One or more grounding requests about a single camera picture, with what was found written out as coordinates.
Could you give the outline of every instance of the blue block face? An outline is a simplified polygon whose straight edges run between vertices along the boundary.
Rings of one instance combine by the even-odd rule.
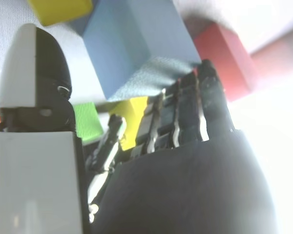
[[[108,100],[158,94],[200,62],[169,0],[103,0],[84,42]]]

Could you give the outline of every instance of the blue block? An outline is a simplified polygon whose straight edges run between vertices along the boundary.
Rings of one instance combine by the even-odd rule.
[[[171,0],[101,0],[83,38],[110,101],[157,95],[200,62]]]

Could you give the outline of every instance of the red block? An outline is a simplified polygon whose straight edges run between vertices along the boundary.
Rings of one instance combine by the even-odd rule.
[[[228,101],[240,99],[256,88],[257,70],[234,32],[214,23],[195,38],[194,44],[201,59],[213,62]]]

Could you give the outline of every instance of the yellow block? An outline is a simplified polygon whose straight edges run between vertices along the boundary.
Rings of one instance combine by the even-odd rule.
[[[42,25],[73,20],[92,11],[91,0],[28,0]]]
[[[121,147],[123,150],[128,150],[136,146],[136,136],[146,107],[147,97],[135,97],[122,101],[109,112],[110,115],[118,114],[126,120],[127,128],[121,139]]]

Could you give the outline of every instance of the green block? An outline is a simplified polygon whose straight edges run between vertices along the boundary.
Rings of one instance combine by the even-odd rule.
[[[74,105],[76,132],[83,143],[93,141],[103,134],[98,112],[94,103]]]

